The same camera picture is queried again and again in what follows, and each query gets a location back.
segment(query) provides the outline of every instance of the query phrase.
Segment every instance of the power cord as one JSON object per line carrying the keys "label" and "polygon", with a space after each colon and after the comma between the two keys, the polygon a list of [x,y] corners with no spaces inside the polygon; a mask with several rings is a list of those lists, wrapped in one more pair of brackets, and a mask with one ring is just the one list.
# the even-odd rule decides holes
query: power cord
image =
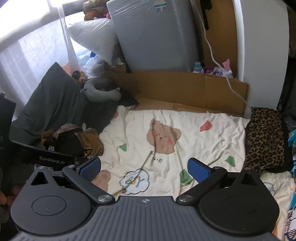
{"label": "power cord", "polygon": [[213,62],[223,71],[223,73],[224,73],[224,75],[226,77],[226,81],[227,81],[227,84],[229,86],[229,89],[233,92],[233,94],[235,94],[237,97],[241,98],[245,102],[246,106],[248,106],[251,109],[251,107],[249,106],[249,104],[247,103],[247,101],[240,94],[238,94],[237,92],[235,92],[233,90],[233,88],[231,87],[231,84],[229,82],[229,78],[227,77],[226,70],[224,68],[222,68],[222,66],[214,59],[212,46],[211,46],[209,40],[207,39],[207,33],[206,33],[206,29],[205,29],[205,24],[204,24],[204,22],[202,20],[202,17],[200,15],[199,9],[198,9],[197,12],[198,12],[198,16],[200,18],[200,22],[202,23],[202,27],[203,27],[203,30],[204,30],[205,41],[207,42],[207,44],[208,44],[208,46],[210,48],[211,58],[212,58]]}

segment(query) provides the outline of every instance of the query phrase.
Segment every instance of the cartoon bear print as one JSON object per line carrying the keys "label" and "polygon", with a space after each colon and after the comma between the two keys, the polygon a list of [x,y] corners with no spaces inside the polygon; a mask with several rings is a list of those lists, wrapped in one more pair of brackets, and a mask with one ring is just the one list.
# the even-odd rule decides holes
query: cartoon bear print
{"label": "cartoon bear print", "polygon": [[107,170],[102,170],[91,182],[105,192],[108,189],[108,182],[110,181],[111,173]]}
{"label": "cartoon bear print", "polygon": [[156,153],[171,154],[174,146],[181,137],[179,129],[163,125],[160,121],[152,119],[147,134],[147,141],[155,147]]}

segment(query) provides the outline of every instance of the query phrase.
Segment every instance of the white blanket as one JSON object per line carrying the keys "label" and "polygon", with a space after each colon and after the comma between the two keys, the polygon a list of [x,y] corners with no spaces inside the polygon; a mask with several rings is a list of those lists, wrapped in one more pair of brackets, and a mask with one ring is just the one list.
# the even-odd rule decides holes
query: white blanket
{"label": "white blanket", "polygon": [[104,174],[108,183],[103,186],[115,197],[175,199],[197,184],[187,172],[191,157],[231,172],[242,169],[248,119],[222,113],[128,111],[123,106],[117,111],[100,134],[102,170],[111,174]]}
{"label": "white blanket", "polygon": [[272,234],[279,240],[284,240],[288,211],[295,191],[294,180],[289,172],[270,173],[266,171],[261,174],[260,179],[279,205],[279,217]]}

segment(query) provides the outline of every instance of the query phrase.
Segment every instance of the stuffed toy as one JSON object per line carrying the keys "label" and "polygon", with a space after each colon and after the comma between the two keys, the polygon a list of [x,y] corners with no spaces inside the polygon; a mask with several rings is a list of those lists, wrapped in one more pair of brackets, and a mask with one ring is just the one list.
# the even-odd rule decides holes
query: stuffed toy
{"label": "stuffed toy", "polygon": [[85,82],[87,81],[87,76],[83,71],[76,70],[73,72],[72,77],[76,80],[80,88],[84,87]]}
{"label": "stuffed toy", "polygon": [[96,77],[87,80],[87,76],[83,71],[74,71],[72,77],[77,81],[78,85],[83,88],[83,92],[91,102],[105,102],[108,100],[119,101],[121,98],[120,88],[105,91],[105,88],[112,84],[112,80]]}
{"label": "stuffed toy", "polygon": [[105,11],[100,12],[96,9],[92,9],[92,10],[85,13],[84,20],[89,21],[89,20],[94,20],[94,19],[98,19],[98,18],[105,18],[106,14],[105,14]]}
{"label": "stuffed toy", "polygon": [[84,20],[94,20],[98,18],[105,18],[108,9],[107,3],[108,0],[88,0],[87,2],[83,3],[83,12],[85,14]]}

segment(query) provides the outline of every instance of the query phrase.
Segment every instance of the cardboard sheet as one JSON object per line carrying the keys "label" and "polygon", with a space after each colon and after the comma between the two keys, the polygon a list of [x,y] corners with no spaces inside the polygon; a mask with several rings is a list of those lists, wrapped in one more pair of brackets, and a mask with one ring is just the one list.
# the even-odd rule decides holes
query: cardboard sheet
{"label": "cardboard sheet", "polygon": [[[132,74],[106,71],[105,76],[141,98],[239,116],[244,113],[245,103],[231,92],[223,77],[163,71],[142,71]],[[238,94],[243,98],[247,97],[247,83],[237,80],[230,80],[230,83]]]}
{"label": "cardboard sheet", "polygon": [[172,110],[176,111],[188,111],[188,112],[195,112],[195,113],[221,113],[221,111],[218,110],[210,110],[210,109],[203,109],[203,108],[197,108],[192,107],[188,105],[182,105],[182,104],[174,104]]}
{"label": "cardboard sheet", "polygon": [[133,110],[173,110],[175,103],[137,97],[139,104]]}
{"label": "cardboard sheet", "polygon": [[110,65],[105,63],[105,69],[116,72],[116,73],[126,73],[127,72],[126,64],[118,64],[115,67],[111,67]]}

